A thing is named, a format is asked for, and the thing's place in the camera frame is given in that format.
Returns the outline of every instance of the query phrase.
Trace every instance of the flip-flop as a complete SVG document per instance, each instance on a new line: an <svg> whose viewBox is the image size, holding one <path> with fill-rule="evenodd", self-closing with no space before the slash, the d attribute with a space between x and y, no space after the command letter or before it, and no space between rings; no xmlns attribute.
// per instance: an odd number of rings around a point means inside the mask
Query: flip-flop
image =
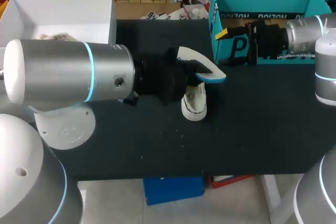
<svg viewBox="0 0 336 224"><path fill-rule="evenodd" d="M205 83L221 83L226 78L226 74L224 74L224 72L222 72L214 63L203 54L200 54L193 49L179 47L177 58L180 58L181 60L197 60L208 68L212 73L196 73L197 78Z"/></svg>

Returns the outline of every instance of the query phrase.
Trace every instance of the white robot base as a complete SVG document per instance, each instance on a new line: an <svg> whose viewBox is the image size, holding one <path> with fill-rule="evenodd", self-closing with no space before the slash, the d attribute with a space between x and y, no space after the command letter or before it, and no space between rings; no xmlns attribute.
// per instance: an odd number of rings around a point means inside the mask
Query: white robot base
<svg viewBox="0 0 336 224"><path fill-rule="evenodd" d="M54 149L67 150L83 144L96 127L94 113L85 103L48 112L33 111L39 134Z"/></svg>

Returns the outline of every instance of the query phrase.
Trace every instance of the blue crate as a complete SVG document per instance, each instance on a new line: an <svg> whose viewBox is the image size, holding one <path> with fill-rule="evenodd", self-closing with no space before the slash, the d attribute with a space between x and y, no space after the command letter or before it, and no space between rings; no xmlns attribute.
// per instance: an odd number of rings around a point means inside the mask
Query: blue crate
<svg viewBox="0 0 336 224"><path fill-rule="evenodd" d="M144 178L147 205L201 196L204 192L202 177Z"/></svg>

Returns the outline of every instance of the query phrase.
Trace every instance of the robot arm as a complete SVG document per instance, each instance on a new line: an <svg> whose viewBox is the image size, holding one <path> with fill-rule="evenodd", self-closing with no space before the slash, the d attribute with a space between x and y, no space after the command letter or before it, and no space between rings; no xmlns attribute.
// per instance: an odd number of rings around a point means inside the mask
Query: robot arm
<svg viewBox="0 0 336 224"><path fill-rule="evenodd" d="M3 77L11 102L51 111L81 102L125 99L134 91L161 101L179 101L196 72L210 73L197 61L133 57L123 45L63 40L12 40Z"/></svg>
<svg viewBox="0 0 336 224"><path fill-rule="evenodd" d="M266 25L263 20L245 27L227 28L220 39L247 34L250 48L246 57L229 58L225 65L257 63L257 57L276 59L283 50L292 55L315 52L316 97L336 106L336 13L288 21L286 28Z"/></svg>

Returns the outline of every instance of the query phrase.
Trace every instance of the bolt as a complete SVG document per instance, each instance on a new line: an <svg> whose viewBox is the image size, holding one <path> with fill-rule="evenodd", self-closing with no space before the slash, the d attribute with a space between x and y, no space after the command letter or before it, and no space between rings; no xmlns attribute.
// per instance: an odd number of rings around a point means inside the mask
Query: bolt
<svg viewBox="0 0 336 224"><path fill-rule="evenodd" d="M114 85L116 87L121 87L124 84L124 79L123 78L116 78L116 80L114 81Z"/></svg>

